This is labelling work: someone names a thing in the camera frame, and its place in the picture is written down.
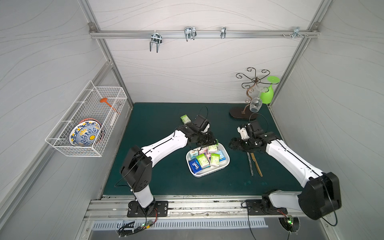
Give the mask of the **pink Tempo pack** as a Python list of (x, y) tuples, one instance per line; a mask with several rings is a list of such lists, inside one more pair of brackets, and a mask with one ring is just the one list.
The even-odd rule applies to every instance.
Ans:
[(208, 148), (207, 147), (205, 147), (205, 148), (201, 148), (200, 150), (199, 150), (199, 154), (201, 155), (201, 154), (206, 154), (208, 152)]

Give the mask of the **teal cartoon pack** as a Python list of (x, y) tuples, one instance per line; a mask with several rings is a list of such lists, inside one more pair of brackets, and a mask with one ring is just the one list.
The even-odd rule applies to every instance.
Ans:
[(189, 156), (190, 156), (191, 160), (196, 159), (198, 155), (199, 155), (199, 151), (197, 151), (197, 150), (190, 150), (189, 151)]

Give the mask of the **white plastic storage box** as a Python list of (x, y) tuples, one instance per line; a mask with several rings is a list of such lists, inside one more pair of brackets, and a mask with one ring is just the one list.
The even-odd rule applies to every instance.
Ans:
[(196, 177), (212, 174), (230, 164), (230, 156), (220, 143), (208, 147), (193, 149), (186, 154), (190, 173)]

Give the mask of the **dark blue Tempo pack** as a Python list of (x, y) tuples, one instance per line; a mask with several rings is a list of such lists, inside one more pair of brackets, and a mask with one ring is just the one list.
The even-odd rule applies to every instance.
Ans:
[(189, 167), (193, 174), (197, 174), (203, 170), (199, 161), (197, 159), (192, 159), (189, 161)]

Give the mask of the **light blue tissue pack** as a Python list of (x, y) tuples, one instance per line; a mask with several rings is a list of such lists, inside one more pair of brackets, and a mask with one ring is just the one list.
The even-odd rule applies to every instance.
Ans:
[(219, 154), (219, 155), (220, 155), (220, 162), (222, 162), (222, 161), (225, 161), (225, 160), (226, 160), (226, 157), (225, 157), (225, 155), (224, 155), (224, 153), (223, 153), (223, 151), (222, 151), (222, 150), (218, 150), (217, 154)]

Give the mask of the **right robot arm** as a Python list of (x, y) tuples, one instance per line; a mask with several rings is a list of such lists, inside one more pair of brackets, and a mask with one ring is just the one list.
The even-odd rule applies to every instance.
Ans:
[(292, 209), (312, 220), (335, 213), (342, 207), (339, 178), (325, 173), (295, 153), (273, 132), (265, 132), (257, 121), (240, 125), (240, 137), (232, 138), (230, 149), (246, 153), (260, 151), (277, 160), (303, 188), (300, 192), (272, 190), (263, 195), (265, 210)]

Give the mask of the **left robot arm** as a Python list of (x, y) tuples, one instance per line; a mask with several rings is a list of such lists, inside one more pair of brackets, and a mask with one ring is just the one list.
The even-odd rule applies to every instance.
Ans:
[(165, 138), (145, 147), (133, 146), (129, 149), (120, 169), (122, 179), (127, 182), (139, 206), (144, 210), (155, 205), (155, 198), (150, 190), (152, 169), (162, 159), (173, 152), (196, 144), (197, 147), (207, 147), (217, 143), (210, 131), (207, 118), (197, 115), (190, 122), (176, 127)]

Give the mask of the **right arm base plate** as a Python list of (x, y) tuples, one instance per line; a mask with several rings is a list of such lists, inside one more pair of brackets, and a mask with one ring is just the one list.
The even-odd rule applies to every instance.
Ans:
[(288, 211), (286, 208), (277, 208), (272, 205), (269, 200), (245, 200), (241, 203), (241, 207), (247, 210), (250, 216), (261, 216), (261, 215), (277, 215), (286, 216)]

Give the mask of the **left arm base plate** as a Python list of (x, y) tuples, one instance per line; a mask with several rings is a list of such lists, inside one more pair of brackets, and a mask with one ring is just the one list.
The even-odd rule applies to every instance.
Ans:
[(128, 218), (154, 218), (168, 216), (168, 201), (153, 201), (147, 207), (143, 208), (137, 201), (131, 201), (128, 204)]

